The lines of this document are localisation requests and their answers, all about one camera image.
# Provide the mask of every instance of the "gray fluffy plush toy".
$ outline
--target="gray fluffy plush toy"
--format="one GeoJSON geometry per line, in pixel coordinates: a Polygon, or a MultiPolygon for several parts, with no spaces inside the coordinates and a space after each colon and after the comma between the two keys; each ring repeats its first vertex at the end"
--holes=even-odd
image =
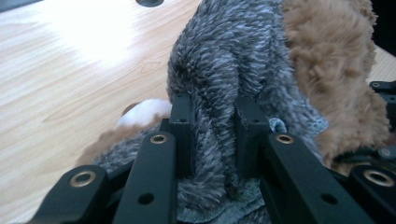
{"type": "MultiPolygon", "coordinates": [[[[235,172],[233,104],[238,96],[254,99],[268,118],[283,120],[280,129],[300,136],[321,160],[314,138],[327,121],[293,78],[281,3],[204,0],[171,52],[169,99],[187,92],[196,106],[191,130],[196,167],[194,176],[178,180],[180,221],[270,222],[259,181],[241,179],[235,172]]],[[[95,163],[111,172],[133,160],[142,138],[156,129],[120,142],[95,163]]]]}

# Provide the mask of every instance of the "white plush tail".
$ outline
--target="white plush tail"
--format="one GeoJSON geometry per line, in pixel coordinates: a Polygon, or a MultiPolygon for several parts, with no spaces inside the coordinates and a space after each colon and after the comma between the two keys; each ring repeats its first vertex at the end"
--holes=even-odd
{"type": "Polygon", "coordinates": [[[124,114],[117,124],[120,126],[140,126],[146,127],[155,117],[169,118],[172,105],[164,99],[148,99],[136,105],[124,114]]]}

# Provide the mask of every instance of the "plush toy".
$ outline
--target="plush toy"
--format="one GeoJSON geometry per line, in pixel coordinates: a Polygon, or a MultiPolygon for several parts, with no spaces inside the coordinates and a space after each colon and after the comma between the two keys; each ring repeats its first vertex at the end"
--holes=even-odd
{"type": "MultiPolygon", "coordinates": [[[[368,0],[202,2],[168,66],[170,102],[187,92],[195,105],[196,167],[193,176],[178,180],[178,220],[269,222],[259,181],[238,177],[234,167],[238,96],[253,99],[274,132],[298,135],[334,169],[334,157],[344,152],[385,145],[385,102],[365,82],[374,61],[374,22],[368,0]]],[[[112,172],[133,160],[170,107],[164,100],[136,105],[78,164],[112,172]]]]}

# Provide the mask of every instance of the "screw hole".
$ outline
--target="screw hole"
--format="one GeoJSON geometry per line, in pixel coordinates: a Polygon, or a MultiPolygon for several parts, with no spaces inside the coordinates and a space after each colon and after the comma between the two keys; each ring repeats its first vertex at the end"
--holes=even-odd
{"type": "Polygon", "coordinates": [[[151,193],[145,193],[139,196],[137,201],[142,205],[148,205],[154,201],[154,195],[151,193]]]}
{"type": "Polygon", "coordinates": [[[364,177],[366,177],[371,182],[383,186],[383,187],[393,187],[395,182],[388,175],[385,175],[381,172],[375,170],[366,170],[363,173],[364,177]]]}
{"type": "Polygon", "coordinates": [[[154,143],[154,144],[162,144],[162,143],[166,142],[168,140],[168,138],[165,135],[157,134],[157,135],[152,136],[149,140],[151,143],[154,143]]]}
{"type": "Polygon", "coordinates": [[[328,193],[324,193],[322,195],[320,195],[320,198],[325,202],[325,203],[329,203],[329,204],[338,204],[338,200],[332,196],[331,194],[328,193]]]}
{"type": "Polygon", "coordinates": [[[82,188],[93,182],[96,178],[96,174],[93,171],[82,171],[72,177],[70,180],[70,186],[74,188],[82,188]]]}
{"type": "Polygon", "coordinates": [[[283,144],[291,144],[294,142],[294,139],[288,135],[285,134],[280,134],[276,136],[276,140],[278,142],[281,142],[283,144]]]}
{"type": "Polygon", "coordinates": [[[136,0],[136,3],[142,7],[157,7],[163,3],[163,0],[136,0]]]}

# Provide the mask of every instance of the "wooden surface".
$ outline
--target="wooden surface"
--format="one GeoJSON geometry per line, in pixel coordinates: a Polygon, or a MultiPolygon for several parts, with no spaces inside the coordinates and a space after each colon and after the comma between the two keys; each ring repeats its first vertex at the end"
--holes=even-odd
{"type": "MultiPolygon", "coordinates": [[[[29,220],[125,106],[166,98],[170,49],[199,2],[46,0],[0,14],[0,223],[29,220]]],[[[376,60],[371,79],[396,79],[394,57],[376,60]]]]}

